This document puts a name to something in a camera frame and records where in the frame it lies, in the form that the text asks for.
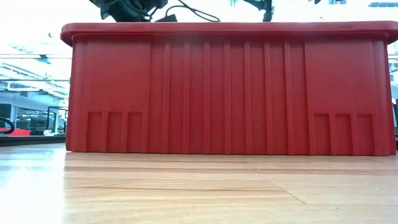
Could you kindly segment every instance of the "bin side panel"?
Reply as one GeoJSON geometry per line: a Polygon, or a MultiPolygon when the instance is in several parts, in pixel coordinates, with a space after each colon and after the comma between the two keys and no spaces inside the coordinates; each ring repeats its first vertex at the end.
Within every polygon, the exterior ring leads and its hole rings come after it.
{"type": "Polygon", "coordinates": [[[386,44],[76,40],[69,151],[394,154],[386,44]]]}

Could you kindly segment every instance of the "wooden floor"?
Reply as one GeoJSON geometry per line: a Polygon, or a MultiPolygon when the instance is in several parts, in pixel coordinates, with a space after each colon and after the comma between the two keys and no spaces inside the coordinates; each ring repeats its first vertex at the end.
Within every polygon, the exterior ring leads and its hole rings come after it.
{"type": "Polygon", "coordinates": [[[0,147],[0,223],[398,223],[398,160],[0,147]]]}

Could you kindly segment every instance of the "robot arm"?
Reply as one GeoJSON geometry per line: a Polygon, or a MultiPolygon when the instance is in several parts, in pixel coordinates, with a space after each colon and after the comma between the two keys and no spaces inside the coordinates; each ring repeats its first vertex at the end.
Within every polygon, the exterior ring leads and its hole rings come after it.
{"type": "MultiPolygon", "coordinates": [[[[220,20],[212,15],[201,12],[197,9],[192,9],[187,6],[183,1],[178,0],[182,3],[181,6],[172,6],[172,7],[185,7],[191,10],[196,15],[204,18],[199,14],[204,14],[206,16],[210,16],[213,19],[208,19],[212,22],[219,22],[220,20]]],[[[272,0],[243,0],[252,6],[258,8],[258,10],[265,10],[263,22],[270,22],[272,20],[272,15],[274,13],[274,7],[272,5],[272,0]]],[[[314,1],[315,4],[318,4],[321,0],[308,0],[314,1]]],[[[339,2],[344,0],[333,0],[333,2],[339,2]]],[[[150,22],[152,19],[152,15],[158,9],[162,9],[165,5],[167,5],[168,0],[90,0],[93,4],[101,9],[101,17],[102,19],[107,18],[108,16],[112,16],[116,22],[150,22]]],[[[166,16],[165,18],[156,21],[156,22],[176,22],[177,18],[175,15],[166,16]]]]}

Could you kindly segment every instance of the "red plastic bin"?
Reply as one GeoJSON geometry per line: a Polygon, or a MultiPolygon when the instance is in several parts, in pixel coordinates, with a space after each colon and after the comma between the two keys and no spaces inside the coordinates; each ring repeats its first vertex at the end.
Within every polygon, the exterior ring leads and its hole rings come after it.
{"type": "Polygon", "coordinates": [[[396,154],[397,22],[67,24],[67,150],[396,154]]]}

